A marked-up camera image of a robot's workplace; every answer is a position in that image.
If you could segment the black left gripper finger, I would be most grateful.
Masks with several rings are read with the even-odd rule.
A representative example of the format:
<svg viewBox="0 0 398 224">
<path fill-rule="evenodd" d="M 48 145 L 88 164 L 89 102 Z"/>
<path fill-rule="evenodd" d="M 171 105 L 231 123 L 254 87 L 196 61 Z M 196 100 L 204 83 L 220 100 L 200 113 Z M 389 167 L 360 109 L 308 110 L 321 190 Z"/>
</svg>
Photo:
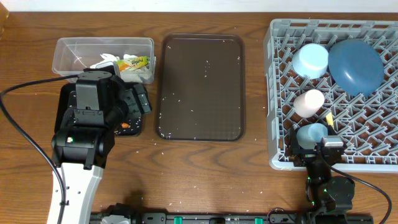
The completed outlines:
<svg viewBox="0 0 398 224">
<path fill-rule="evenodd" d="M 128 107 L 128 116 L 129 117 L 141 117 L 142 112 L 139 104 L 137 103 L 136 97 L 133 95 L 132 90 L 126 90 L 124 92 L 124 102 Z"/>
<path fill-rule="evenodd" d="M 133 87 L 134 91 L 136 92 L 137 102 L 140 106 L 142 114 L 149 114 L 152 111 L 152 105 L 149 101 L 145 86 L 141 83 L 136 83 Z"/>
</svg>

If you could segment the light blue plastic cup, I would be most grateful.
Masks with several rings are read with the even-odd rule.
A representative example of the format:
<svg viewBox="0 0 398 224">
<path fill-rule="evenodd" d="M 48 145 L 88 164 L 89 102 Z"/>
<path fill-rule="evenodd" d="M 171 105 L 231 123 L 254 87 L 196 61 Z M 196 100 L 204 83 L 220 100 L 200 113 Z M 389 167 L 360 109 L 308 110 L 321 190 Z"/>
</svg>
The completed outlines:
<svg viewBox="0 0 398 224">
<path fill-rule="evenodd" d="M 328 135 L 327 127 L 320 123 L 308 124 L 298 129 L 297 141 L 303 149 L 314 149 L 315 144 Z"/>
</svg>

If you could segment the aluminium foil ball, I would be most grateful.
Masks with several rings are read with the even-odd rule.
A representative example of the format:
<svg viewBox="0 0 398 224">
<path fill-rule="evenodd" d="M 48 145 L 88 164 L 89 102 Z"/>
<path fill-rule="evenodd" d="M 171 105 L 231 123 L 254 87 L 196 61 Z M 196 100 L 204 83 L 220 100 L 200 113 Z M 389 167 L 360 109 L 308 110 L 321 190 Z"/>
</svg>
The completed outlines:
<svg viewBox="0 0 398 224">
<path fill-rule="evenodd" d="M 134 58 L 134 57 L 141 57 L 141 56 L 124 54 L 123 58 L 120 58 L 120 57 L 112 55 L 112 54 L 101 54 L 100 57 L 103 60 L 96 64 L 91 65 L 90 68 L 99 68 L 100 65 L 107 63 L 107 62 L 115 62 L 116 63 L 118 60 Z M 138 70 L 135 70 L 135 71 L 122 71 L 122 72 L 119 71 L 120 77 L 125 82 L 151 84 L 154 81 L 154 75 L 153 75 L 152 69 L 151 69 L 151 62 L 150 62 L 151 58 L 150 57 L 148 57 L 148 58 L 149 58 L 149 64 L 147 66 L 140 68 Z"/>
</svg>

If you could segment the yellow green snack wrapper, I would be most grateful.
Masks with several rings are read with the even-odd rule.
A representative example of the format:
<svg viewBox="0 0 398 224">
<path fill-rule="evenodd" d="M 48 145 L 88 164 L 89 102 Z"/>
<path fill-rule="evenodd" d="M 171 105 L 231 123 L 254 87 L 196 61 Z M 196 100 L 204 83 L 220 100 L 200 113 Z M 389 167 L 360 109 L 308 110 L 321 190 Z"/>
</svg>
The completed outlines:
<svg viewBox="0 0 398 224">
<path fill-rule="evenodd" d="M 135 71 L 143 68 L 149 64 L 149 58 L 146 56 L 127 58 L 118 60 L 116 64 L 119 67 L 119 71 Z"/>
</svg>

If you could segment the cream plastic spoon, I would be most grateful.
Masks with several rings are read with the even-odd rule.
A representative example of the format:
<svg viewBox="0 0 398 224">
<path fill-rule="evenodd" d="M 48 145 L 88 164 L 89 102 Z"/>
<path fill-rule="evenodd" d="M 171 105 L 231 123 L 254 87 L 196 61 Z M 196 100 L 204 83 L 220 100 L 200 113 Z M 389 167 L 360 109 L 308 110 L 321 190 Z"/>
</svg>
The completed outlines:
<svg viewBox="0 0 398 224">
<path fill-rule="evenodd" d="M 326 123 L 327 125 L 331 126 L 332 128 L 334 128 L 334 119 L 333 119 L 333 114 L 332 112 L 329 112 L 326 117 Z"/>
</svg>

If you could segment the pink plastic cup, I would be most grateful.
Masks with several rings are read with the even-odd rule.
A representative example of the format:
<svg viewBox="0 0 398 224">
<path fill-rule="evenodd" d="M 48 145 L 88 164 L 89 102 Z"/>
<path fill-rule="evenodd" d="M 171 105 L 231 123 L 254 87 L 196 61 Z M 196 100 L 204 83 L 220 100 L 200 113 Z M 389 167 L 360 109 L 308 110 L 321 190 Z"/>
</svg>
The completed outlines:
<svg viewBox="0 0 398 224">
<path fill-rule="evenodd" d="M 303 117 L 313 116 L 324 104 L 325 97 L 319 90 L 309 90 L 294 100 L 295 112 Z"/>
</svg>

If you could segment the light blue bowl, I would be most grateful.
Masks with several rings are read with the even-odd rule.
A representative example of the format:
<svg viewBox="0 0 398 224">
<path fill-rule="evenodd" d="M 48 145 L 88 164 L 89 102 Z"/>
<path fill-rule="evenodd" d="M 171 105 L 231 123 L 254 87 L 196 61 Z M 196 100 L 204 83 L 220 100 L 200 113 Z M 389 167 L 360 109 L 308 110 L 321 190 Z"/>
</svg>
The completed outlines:
<svg viewBox="0 0 398 224">
<path fill-rule="evenodd" d="M 320 44 L 306 44 L 294 54 L 292 68 L 301 77 L 320 78 L 327 71 L 328 54 Z"/>
</svg>

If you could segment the dark blue plate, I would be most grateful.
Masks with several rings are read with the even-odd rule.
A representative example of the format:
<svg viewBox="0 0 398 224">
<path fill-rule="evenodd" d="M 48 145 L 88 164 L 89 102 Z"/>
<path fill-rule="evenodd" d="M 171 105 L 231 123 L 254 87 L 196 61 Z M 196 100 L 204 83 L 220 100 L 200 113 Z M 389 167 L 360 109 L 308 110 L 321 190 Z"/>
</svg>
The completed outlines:
<svg viewBox="0 0 398 224">
<path fill-rule="evenodd" d="M 330 75 L 351 96 L 369 96 L 382 84 L 383 62 L 369 44 L 348 39 L 333 45 L 328 55 Z"/>
</svg>

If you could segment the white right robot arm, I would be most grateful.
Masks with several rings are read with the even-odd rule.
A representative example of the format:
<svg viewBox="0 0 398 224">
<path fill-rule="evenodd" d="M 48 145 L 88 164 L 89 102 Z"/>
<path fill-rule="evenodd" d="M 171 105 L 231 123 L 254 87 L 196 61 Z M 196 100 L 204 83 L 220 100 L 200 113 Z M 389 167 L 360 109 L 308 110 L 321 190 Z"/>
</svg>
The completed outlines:
<svg viewBox="0 0 398 224">
<path fill-rule="evenodd" d="M 295 167 L 305 167 L 305 193 L 312 208 L 299 213 L 294 223 L 348 223 L 346 212 L 353 207 L 355 183 L 345 176 L 332 176 L 333 165 L 341 160 L 346 144 L 331 126 L 328 134 L 314 145 L 304 149 L 299 145 L 297 132 L 290 130 L 286 156 L 293 158 Z"/>
</svg>

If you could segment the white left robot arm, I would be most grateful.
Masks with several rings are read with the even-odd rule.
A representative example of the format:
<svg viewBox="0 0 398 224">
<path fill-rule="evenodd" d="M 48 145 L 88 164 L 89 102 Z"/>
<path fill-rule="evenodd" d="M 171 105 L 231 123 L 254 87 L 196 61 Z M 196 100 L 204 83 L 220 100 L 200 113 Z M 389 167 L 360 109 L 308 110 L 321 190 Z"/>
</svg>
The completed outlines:
<svg viewBox="0 0 398 224">
<path fill-rule="evenodd" d="M 52 138 L 53 191 L 48 223 L 88 223 L 93 199 L 122 125 L 152 107 L 145 86 L 106 72 L 79 75 L 60 90 Z"/>
</svg>

